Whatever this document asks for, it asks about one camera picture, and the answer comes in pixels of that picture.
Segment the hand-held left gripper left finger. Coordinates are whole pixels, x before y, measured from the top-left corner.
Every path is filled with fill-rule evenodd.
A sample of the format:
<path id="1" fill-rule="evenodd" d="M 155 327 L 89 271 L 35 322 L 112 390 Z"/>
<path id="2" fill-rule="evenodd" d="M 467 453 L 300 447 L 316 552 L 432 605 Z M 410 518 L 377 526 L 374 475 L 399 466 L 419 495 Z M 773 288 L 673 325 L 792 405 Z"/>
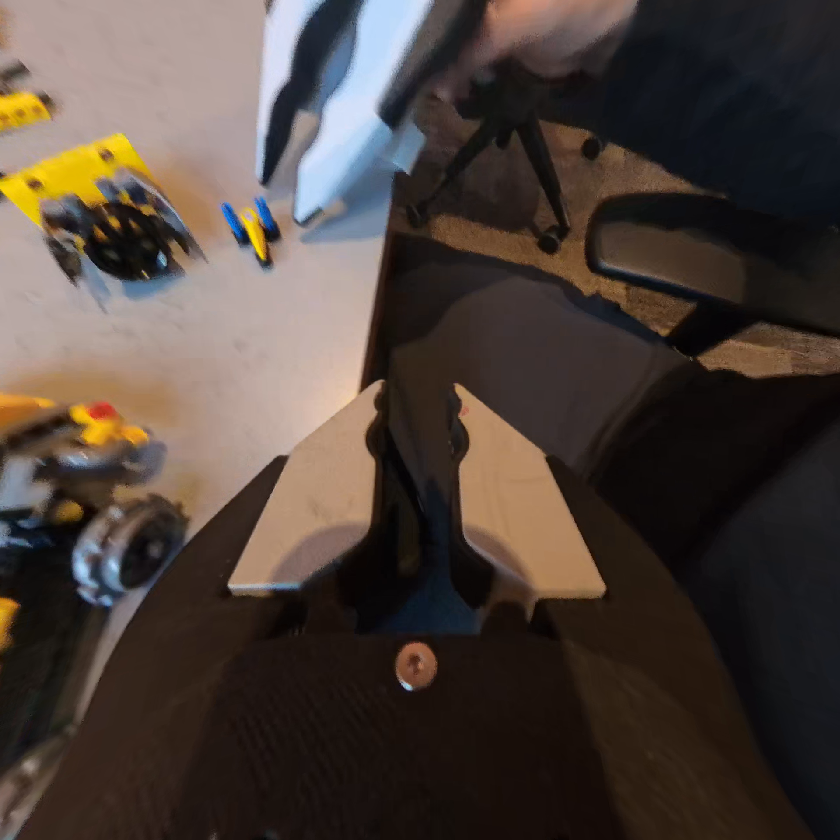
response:
<path id="1" fill-rule="evenodd" d="M 228 578 L 231 595 L 299 592 L 371 534 L 384 392 L 374 381 L 292 449 Z"/>

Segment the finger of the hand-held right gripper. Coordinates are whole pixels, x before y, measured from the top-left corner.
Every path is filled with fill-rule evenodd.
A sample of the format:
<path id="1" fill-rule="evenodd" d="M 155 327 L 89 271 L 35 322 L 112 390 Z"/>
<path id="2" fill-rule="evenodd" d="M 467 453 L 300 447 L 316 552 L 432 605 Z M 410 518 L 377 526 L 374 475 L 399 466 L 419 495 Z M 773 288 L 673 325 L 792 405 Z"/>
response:
<path id="1" fill-rule="evenodd" d="M 366 173 L 390 142 L 380 108 L 414 46 L 432 2 L 366 1 L 353 18 L 343 77 L 327 96 L 318 130 L 297 165 L 292 216 L 306 226 Z"/>
<path id="2" fill-rule="evenodd" d="M 255 153 L 261 186 L 270 184 L 298 111 L 310 103 L 359 5 L 356 1 L 275 1 L 267 6 Z"/>

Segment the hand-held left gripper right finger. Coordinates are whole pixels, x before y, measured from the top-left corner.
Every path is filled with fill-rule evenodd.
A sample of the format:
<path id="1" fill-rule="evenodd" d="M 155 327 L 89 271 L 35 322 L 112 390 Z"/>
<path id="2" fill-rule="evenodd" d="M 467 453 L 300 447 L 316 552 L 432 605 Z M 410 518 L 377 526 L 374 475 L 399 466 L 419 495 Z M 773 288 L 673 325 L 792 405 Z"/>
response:
<path id="1" fill-rule="evenodd" d="M 449 394 L 451 576 L 472 608 L 607 594 L 540 447 L 462 384 Z"/>

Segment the yellow wedge piece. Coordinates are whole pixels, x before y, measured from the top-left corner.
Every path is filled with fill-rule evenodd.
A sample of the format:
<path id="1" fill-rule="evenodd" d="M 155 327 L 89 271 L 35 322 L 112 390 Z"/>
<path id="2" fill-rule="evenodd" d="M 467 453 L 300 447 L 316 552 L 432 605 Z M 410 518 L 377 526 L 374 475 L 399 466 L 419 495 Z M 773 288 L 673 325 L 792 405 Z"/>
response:
<path id="1" fill-rule="evenodd" d="M 247 241 L 260 266 L 263 268 L 271 266 L 272 258 L 268 237 L 257 213 L 250 208 L 246 208 L 240 212 L 239 219 L 245 230 Z"/>

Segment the person's right hand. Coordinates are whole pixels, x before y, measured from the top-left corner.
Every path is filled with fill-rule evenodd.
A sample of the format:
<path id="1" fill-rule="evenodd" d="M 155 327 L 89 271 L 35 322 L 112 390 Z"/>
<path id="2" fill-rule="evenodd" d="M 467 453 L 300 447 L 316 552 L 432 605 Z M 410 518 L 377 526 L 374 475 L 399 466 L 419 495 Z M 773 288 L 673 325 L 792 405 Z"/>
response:
<path id="1" fill-rule="evenodd" d="M 479 71 L 512 59 L 545 78 L 596 73 L 622 44 L 637 6 L 637 1 L 490 2 L 465 62 Z"/>

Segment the yellow toy brick car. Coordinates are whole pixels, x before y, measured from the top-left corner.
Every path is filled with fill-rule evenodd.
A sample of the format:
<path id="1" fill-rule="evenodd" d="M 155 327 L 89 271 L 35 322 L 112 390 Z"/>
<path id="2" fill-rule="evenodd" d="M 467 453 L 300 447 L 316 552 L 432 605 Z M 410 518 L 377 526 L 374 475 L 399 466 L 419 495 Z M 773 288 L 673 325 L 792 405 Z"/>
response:
<path id="1" fill-rule="evenodd" d="M 119 491 L 165 447 L 107 402 L 1 397 L 2 838 L 14 838 L 77 729 L 103 612 L 183 546 L 183 507 Z"/>

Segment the yellow grey wheel assembly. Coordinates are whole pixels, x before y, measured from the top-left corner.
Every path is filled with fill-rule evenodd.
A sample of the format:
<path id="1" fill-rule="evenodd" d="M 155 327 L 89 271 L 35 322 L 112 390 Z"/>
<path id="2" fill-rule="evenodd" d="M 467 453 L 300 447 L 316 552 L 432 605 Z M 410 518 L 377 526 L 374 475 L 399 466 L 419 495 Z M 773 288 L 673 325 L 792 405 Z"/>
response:
<path id="1" fill-rule="evenodd" d="M 2 201 L 36 225 L 62 274 L 100 307 L 109 282 L 168 284 L 179 250 L 207 261 L 183 216 L 125 134 L 80 145 L 3 175 Z"/>

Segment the pile of yellow beams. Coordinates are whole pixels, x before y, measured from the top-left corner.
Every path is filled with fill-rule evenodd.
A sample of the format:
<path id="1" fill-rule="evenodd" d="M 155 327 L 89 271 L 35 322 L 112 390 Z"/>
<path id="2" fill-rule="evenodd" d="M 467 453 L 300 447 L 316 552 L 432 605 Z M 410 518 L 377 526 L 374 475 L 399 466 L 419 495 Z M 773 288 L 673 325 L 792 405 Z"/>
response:
<path id="1" fill-rule="evenodd" d="M 20 87 L 20 81 L 29 75 L 21 61 L 1 69 L 1 133 L 53 119 L 56 104 L 50 95 Z"/>

